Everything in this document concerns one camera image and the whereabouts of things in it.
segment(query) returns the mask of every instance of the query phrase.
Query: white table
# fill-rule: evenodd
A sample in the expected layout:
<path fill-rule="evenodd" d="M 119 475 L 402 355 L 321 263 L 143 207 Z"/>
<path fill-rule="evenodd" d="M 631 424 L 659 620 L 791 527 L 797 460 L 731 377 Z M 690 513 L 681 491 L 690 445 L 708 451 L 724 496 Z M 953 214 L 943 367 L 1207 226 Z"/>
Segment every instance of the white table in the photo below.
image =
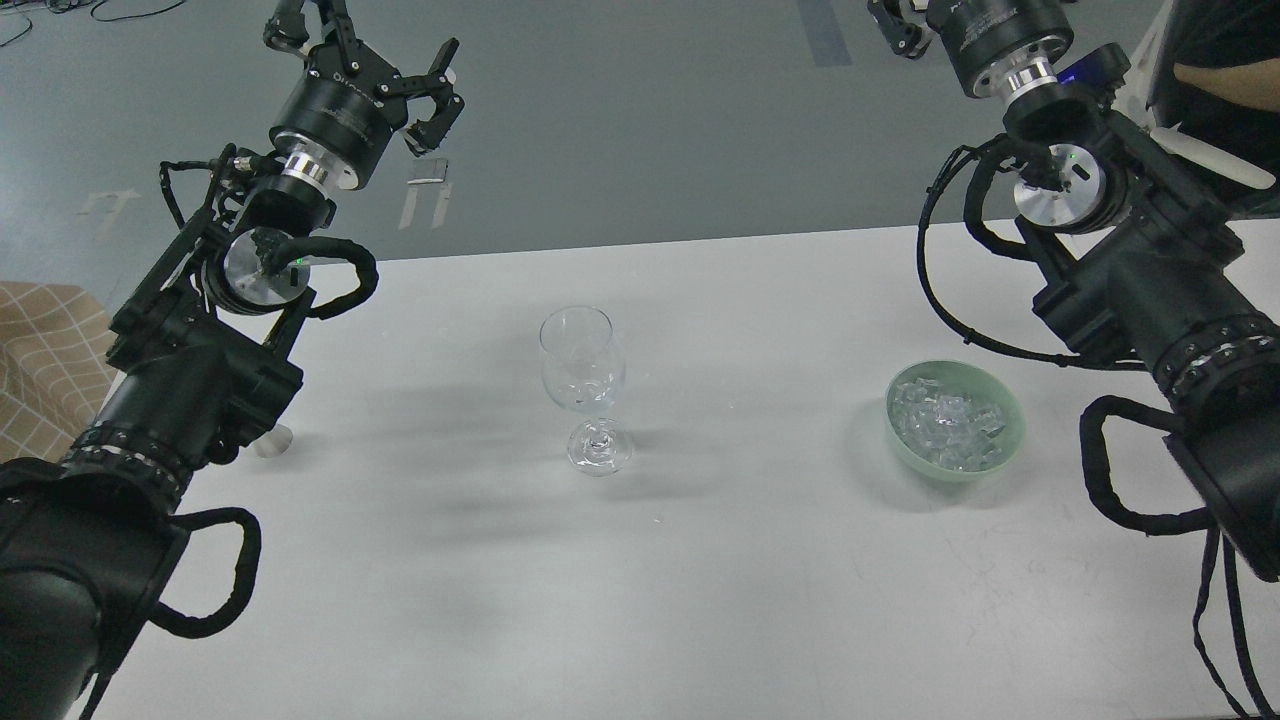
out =
<path fill-rule="evenodd" d="M 1011 232 L 1009 225 L 998 225 Z M 1280 313 L 1275 223 L 1230 273 Z M 938 229 L 940 293 L 992 334 L 1060 345 L 1030 265 Z M 102 720 L 1121 719 L 1228 715 L 1192 647 L 1202 537 L 1089 505 L 1076 418 L 1158 404 L 1140 374 L 960 343 L 914 277 L 914 228 L 384 263 L 357 311 L 308 323 L 294 446 L 197 473 L 182 510 L 262 521 L 257 592 L 207 641 L 143 632 Z M 321 299 L 353 284 L 316 272 Z M 559 306 L 614 320 L 631 466 L 572 470 L 579 418 L 539 380 Z M 246 327 L 261 327 L 250 322 Z M 1021 400 L 1021 455 L 942 487 L 890 454 L 881 396 L 924 359 Z M 1199 505 L 1155 432 L 1108 423 L 1121 497 Z M 196 536 L 165 600 L 215 609 L 236 530 Z M 1258 674 L 1276 588 L 1243 579 Z M 1211 651 L 1244 697 L 1221 587 Z"/>

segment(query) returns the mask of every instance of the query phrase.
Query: green bowl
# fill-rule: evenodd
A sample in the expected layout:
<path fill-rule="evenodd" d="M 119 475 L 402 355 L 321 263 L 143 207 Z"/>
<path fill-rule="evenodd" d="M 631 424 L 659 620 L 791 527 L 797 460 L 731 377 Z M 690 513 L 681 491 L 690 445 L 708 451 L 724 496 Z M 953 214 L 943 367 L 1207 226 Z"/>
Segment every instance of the green bowl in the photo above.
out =
<path fill-rule="evenodd" d="M 890 400 L 899 384 L 915 378 L 933 378 L 948 389 L 969 396 L 974 402 L 987 401 L 1000 406 L 1005 416 L 1005 429 L 992 438 L 996 447 L 1001 450 L 1001 459 L 997 464 L 983 470 L 952 470 L 931 462 L 908 447 L 890 419 Z M 1018 455 L 1018 451 L 1023 446 L 1023 438 L 1027 437 L 1027 419 L 1023 418 L 1023 410 L 1018 405 L 1018 398 L 1014 397 L 1014 393 L 1004 383 L 992 377 L 991 373 L 955 360 L 919 363 L 895 375 L 893 382 L 884 391 L 884 428 L 888 434 L 890 447 L 893 448 L 893 452 L 902 462 L 927 478 L 951 483 L 977 480 L 978 478 L 986 478 L 998 471 Z"/>

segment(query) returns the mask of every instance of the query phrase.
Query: wine glass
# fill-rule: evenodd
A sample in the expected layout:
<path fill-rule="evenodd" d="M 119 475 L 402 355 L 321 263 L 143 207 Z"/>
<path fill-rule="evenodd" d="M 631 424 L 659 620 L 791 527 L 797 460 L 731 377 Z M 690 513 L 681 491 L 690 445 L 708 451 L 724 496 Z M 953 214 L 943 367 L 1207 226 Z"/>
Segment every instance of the wine glass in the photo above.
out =
<path fill-rule="evenodd" d="M 616 420 L 602 416 L 626 377 L 609 316 L 586 305 L 563 307 L 543 322 L 538 345 L 547 395 L 566 410 L 591 416 L 568 437 L 570 461 L 595 478 L 617 473 L 635 446 Z"/>

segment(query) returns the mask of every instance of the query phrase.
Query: beige fabric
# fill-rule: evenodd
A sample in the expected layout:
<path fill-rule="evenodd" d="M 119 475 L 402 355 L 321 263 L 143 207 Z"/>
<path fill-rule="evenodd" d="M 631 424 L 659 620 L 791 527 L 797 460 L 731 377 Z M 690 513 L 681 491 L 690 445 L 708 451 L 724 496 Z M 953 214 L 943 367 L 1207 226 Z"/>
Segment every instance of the beige fabric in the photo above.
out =
<path fill-rule="evenodd" d="M 109 318 L 83 290 L 0 282 L 0 461 L 56 461 L 115 378 Z"/>

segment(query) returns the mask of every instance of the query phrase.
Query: gray floor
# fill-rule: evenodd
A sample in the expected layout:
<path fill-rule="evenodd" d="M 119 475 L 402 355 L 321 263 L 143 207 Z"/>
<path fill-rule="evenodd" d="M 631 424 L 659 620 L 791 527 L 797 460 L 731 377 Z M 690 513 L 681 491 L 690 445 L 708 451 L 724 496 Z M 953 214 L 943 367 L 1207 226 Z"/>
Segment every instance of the gray floor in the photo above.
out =
<path fill-rule="evenodd" d="M 1157 5 L 1071 5 L 1069 59 L 1132 49 Z M 399 227 L 411 156 L 398 141 L 366 190 L 339 199 L 332 234 L 381 259 L 913 224 L 947 152 L 1000 129 L 1002 108 L 965 99 L 941 46 L 893 56 L 861 0 L 349 6 L 357 33 L 407 72 L 462 41 L 467 110 L 439 151 L 448 202 L 425 188 Z M 31 13 L 35 29 L 0 49 L 0 279 L 123 302 L 173 236 L 157 163 L 268 149 L 300 74 L 261 44 L 273 8 L 192 0 L 113 24 Z M 22 27 L 0 15 L 0 36 Z M 198 184 L 179 187 L 188 206 Z M 954 197 L 938 219 L 957 209 Z"/>

